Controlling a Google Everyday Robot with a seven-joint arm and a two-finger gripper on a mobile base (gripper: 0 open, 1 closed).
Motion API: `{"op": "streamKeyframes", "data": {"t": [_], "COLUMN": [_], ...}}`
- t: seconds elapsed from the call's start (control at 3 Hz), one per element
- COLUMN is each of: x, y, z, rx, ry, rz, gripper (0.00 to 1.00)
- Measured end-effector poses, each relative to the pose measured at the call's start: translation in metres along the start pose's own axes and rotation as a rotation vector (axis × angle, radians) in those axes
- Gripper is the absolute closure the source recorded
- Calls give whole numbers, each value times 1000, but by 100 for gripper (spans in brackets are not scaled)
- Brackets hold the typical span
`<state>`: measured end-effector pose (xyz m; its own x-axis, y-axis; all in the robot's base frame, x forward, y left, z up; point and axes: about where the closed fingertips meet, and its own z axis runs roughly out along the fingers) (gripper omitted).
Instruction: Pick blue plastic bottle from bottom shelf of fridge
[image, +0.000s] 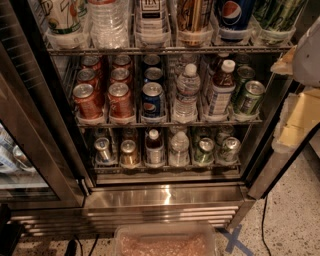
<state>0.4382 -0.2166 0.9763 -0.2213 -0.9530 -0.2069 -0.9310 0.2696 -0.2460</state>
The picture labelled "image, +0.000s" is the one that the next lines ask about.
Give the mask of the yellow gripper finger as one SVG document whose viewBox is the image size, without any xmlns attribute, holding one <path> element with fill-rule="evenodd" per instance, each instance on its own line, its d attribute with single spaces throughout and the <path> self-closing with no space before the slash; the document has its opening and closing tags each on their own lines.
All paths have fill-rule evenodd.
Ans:
<svg viewBox="0 0 320 256">
<path fill-rule="evenodd" d="M 320 122 L 320 89 L 307 87 L 286 98 L 276 125 L 272 148 L 277 153 L 295 150 Z"/>
<path fill-rule="evenodd" d="M 297 46 L 293 46 L 287 53 L 280 57 L 270 68 L 270 71 L 279 75 L 293 74 L 293 58 Z"/>
</svg>

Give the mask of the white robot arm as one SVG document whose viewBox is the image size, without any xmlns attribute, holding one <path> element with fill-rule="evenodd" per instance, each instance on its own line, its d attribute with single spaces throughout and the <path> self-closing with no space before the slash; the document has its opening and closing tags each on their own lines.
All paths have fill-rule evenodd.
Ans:
<svg viewBox="0 0 320 256">
<path fill-rule="evenodd" d="M 285 100 L 273 135 L 272 148 L 285 154 L 296 149 L 320 122 L 320 17 L 283 57 L 271 67 L 305 86 Z"/>
</svg>

